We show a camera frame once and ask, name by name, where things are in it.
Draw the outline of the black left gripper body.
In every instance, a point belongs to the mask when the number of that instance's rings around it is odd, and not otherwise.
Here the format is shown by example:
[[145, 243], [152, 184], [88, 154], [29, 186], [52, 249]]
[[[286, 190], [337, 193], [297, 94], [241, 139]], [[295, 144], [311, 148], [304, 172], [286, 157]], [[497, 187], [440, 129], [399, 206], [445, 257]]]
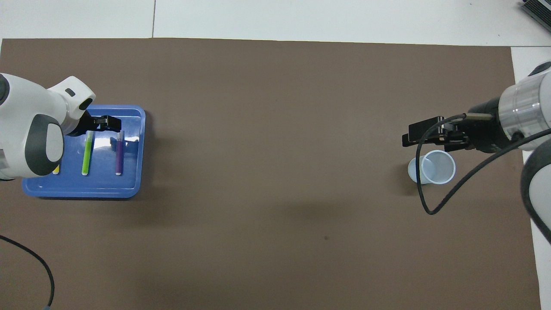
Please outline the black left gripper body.
[[88, 131], [102, 131], [102, 124], [106, 120], [105, 116], [92, 116], [88, 110], [81, 116], [75, 128], [67, 134], [67, 136], [81, 136]]

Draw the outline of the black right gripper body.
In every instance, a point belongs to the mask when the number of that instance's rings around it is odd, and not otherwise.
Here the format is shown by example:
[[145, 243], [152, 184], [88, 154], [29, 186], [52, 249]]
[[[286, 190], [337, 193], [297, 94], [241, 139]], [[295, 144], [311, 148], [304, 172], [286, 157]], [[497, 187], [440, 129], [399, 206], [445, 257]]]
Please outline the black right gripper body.
[[476, 149], [484, 153], [496, 153], [511, 145], [510, 138], [504, 133], [498, 116], [499, 98], [492, 98], [478, 104], [469, 113], [480, 113], [492, 115], [490, 121], [462, 120], [455, 122], [455, 133], [451, 134], [451, 140], [457, 143], [449, 143], [444, 146], [444, 151], [453, 152], [458, 150]]

